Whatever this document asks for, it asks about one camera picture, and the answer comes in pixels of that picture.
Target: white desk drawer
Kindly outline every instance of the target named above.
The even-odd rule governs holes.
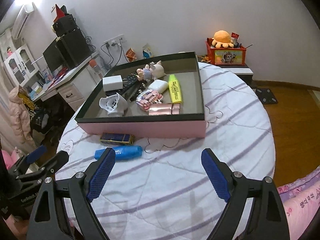
[[[85,102],[84,98],[81,98],[77,101],[73,101],[71,103],[69,103],[69,106],[71,106],[71,108],[74,110],[74,111],[77,111],[78,108]]]
[[[82,94],[79,92],[79,90],[76,88],[74,84],[58,89],[58,93],[63,97],[63,99],[67,103],[83,98]]]

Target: red storage box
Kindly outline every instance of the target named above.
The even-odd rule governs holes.
[[[212,48],[212,38],[207,38],[207,52],[212,65],[242,65],[245,66],[246,48],[240,46],[239,49],[234,48]]]

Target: black speaker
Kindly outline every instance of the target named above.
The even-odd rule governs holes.
[[[90,55],[90,49],[80,29],[69,32],[56,40],[56,48],[69,69],[79,66]]]
[[[59,18],[52,27],[56,32],[57,37],[61,37],[64,34],[78,29],[72,14]]]

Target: pink pillow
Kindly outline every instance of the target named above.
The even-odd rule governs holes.
[[[297,240],[306,230],[320,205],[320,181],[283,203],[290,240]]]
[[[301,191],[311,187],[319,180],[320,180],[320,166],[318,166],[313,172],[311,172],[304,178],[297,179],[293,183],[289,183],[284,186],[278,187],[277,190],[282,202],[284,202],[289,198],[295,197]]]
[[[9,155],[9,153],[7,153],[4,150],[1,150],[1,151],[2,151],[2,156],[3,156],[3,159],[4,159],[5,166],[6,166],[7,170],[8,170],[14,165],[15,162],[12,160],[11,156]]]

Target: air conditioner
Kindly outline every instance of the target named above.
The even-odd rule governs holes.
[[[33,11],[33,3],[25,4],[21,7],[21,10],[12,28],[12,38],[16,40],[20,37],[28,18]]]

